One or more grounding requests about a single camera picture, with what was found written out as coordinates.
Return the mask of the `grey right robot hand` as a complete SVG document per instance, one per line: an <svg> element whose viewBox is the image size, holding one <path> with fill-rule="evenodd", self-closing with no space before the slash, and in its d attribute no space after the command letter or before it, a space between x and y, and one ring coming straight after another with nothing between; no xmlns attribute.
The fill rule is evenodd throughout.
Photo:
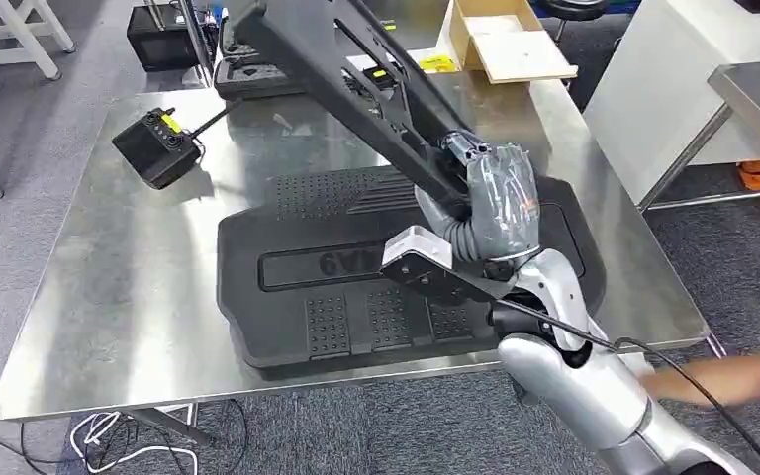
<svg viewBox="0 0 760 475"><path fill-rule="evenodd" d="M450 243L461 261L524 265L540 251L540 206L527 152L514 143L484 142L464 130L445 136L442 147L466 167L471 216L451 217L415 187L431 230Z"/></svg>

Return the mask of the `person's hand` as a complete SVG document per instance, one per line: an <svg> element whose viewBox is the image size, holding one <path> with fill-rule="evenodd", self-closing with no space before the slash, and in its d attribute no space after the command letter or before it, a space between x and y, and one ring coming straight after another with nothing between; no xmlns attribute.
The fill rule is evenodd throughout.
<svg viewBox="0 0 760 475"><path fill-rule="evenodd" d="M676 370L662 368L656 371L646 371L637 379L644 389L657 400L689 400L689 382Z"/></svg>

